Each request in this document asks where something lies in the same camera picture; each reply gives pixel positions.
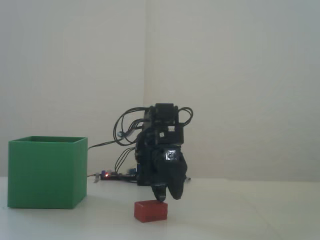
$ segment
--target white wall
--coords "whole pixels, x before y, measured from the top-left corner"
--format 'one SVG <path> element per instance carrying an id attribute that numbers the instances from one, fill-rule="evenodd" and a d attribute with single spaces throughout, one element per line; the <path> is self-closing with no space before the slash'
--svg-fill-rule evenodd
<path id="1" fill-rule="evenodd" d="M 144 103 L 194 110 L 191 176 L 320 180 L 320 1 L 149 0 Z"/>
<path id="2" fill-rule="evenodd" d="M 144 0 L 0 1 L 0 175 L 10 140 L 111 140 L 116 119 L 143 104 L 144 56 Z M 88 172 L 113 168 L 122 150 L 89 151 Z"/>

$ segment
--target white table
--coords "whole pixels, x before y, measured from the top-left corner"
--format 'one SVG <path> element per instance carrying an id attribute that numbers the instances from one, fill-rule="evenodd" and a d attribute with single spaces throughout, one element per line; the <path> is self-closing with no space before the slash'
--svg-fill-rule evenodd
<path id="1" fill-rule="evenodd" d="M 168 194 L 167 220 L 141 223 L 134 202 L 150 187 L 93 181 L 75 209 L 10 209 L 1 177 L 0 240 L 320 240 L 320 183 L 194 178 Z"/>

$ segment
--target wire bundle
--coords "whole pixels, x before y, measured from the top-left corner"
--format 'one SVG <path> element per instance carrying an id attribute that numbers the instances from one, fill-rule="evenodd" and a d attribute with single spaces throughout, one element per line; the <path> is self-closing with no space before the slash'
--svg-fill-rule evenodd
<path id="1" fill-rule="evenodd" d="M 187 107 L 187 106 L 180 108 L 179 111 L 178 111 L 178 113 L 179 113 L 180 111 L 185 111 L 185 112 L 187 112 L 188 114 L 190 114 L 189 119 L 188 119 L 187 121 L 185 121 L 185 122 L 182 123 L 183 126 L 187 126 L 187 125 L 191 122 L 192 118 L 194 117 L 194 111 L 192 111 L 192 109 L 191 109 L 190 107 Z"/>
<path id="2" fill-rule="evenodd" d="M 134 147 L 129 147 L 121 153 L 121 155 L 119 156 L 119 158 L 117 159 L 117 161 L 114 164 L 114 171 L 117 174 L 118 174 L 120 167 L 122 166 L 122 164 L 125 162 L 126 158 L 128 157 L 129 153 L 131 153 L 133 150 L 135 150 Z"/>

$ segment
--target red block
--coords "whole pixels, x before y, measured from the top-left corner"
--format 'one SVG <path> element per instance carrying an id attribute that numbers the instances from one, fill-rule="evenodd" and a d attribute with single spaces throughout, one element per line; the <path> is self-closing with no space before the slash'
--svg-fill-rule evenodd
<path id="1" fill-rule="evenodd" d="M 168 204 L 157 200 L 136 201 L 134 203 L 134 217 L 142 223 L 166 220 Z"/>

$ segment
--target open green container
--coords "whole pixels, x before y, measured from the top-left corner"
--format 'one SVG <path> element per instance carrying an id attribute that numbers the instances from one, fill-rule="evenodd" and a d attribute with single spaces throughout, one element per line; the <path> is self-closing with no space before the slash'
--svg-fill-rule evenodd
<path id="1" fill-rule="evenodd" d="M 88 139 L 29 136 L 9 142 L 10 208 L 73 209 L 87 195 Z"/>

